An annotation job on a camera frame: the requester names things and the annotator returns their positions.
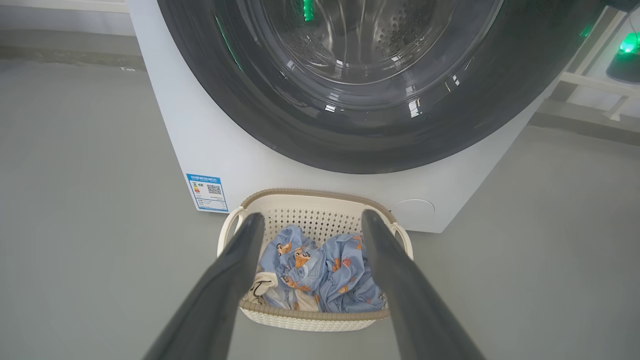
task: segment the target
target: clothes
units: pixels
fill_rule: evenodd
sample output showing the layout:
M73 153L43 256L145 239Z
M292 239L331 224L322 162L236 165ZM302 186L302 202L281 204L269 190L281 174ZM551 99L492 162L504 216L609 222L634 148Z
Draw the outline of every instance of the clothes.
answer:
M373 282L360 234L336 235L323 248L329 274L318 289L326 313L364 313L384 306Z
M316 247L314 241L304 237L302 229L289 225L267 245L259 265L262 272L256 275L254 287L258 291L254 297L262 297L270 306L361 313L378 311L384 305L380 288L371 277L360 234L336 235ZM270 282L258 295L266 285L260 282L265 273L269 273Z
M260 305L318 312L316 299L312 295L300 290L278 288L278 276L274 272L255 274L255 280L245 299Z

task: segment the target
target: white cloth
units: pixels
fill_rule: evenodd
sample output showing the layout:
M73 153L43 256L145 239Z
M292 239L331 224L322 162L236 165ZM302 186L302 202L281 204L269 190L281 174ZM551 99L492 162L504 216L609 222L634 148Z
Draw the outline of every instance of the white cloth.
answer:
M278 276L274 272L259 272L255 274L253 285L245 299L248 302L269 305L264 300L263 295L269 297L270 301L276 302L284 309L318 312L316 298L312 295L308 295L302 290L291 291L288 287L286 290L278 288ZM295 299L287 299L291 296L295 296ZM290 304L297 304L297 308L291 309Z

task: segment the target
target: basket rim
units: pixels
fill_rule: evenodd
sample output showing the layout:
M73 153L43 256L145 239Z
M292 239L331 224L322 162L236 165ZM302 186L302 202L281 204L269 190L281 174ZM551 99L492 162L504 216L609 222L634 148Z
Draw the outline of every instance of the basket rim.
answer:
M337 199L337 200L346 200L351 202L359 202L361 204L369 205L370 207L378 210L382 215L384 215L391 224L396 223L396 217L391 214L391 211L382 206L380 203L375 202L373 200L367 199L365 197L359 197L355 195L347 195L344 193L334 193L334 192L324 192L320 190L305 190L305 189L292 189L292 188L272 188L261 190L259 192L253 193L249 197L247 197L242 204L241 207L246 209L251 203L256 201L261 197L266 197L269 195L299 195L299 196L314 196L314 197L326 197L329 199Z
M315 313L312 311L287 310L269 305L260 305L254 302L248 302L241 299L239 307L257 313L281 316L284 318L295 318L304 320L321 320L321 321L361 321L361 320L380 320L390 316L389 309L380 311L370 311L368 313Z

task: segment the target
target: white plastic basket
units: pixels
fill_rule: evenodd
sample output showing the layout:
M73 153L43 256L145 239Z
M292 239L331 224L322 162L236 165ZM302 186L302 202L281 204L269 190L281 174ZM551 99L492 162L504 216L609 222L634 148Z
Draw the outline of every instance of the white plastic basket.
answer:
M266 245L287 225L297 225L311 240L324 243L336 234L361 233L362 211L376 211L391 233L399 235L401 245L413 259L411 240L397 224L391 212L369 199L339 193L312 190L270 189L249 196L242 206L233 210L222 227L218 238L218 256L231 236L231 227L237 219L234 233L247 215L262 213L265 221L260 256ZM265 325L303 331L352 331L363 329L378 319L389 316L387 305L381 311L357 314L313 313L279 309L240 300L239 307L251 320Z

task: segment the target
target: sticker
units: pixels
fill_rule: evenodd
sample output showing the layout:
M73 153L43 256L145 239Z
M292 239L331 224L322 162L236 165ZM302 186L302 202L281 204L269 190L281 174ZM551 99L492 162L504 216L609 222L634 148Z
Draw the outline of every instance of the sticker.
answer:
M206 211L229 211L225 192L219 177L187 174L189 187L196 198L198 209Z

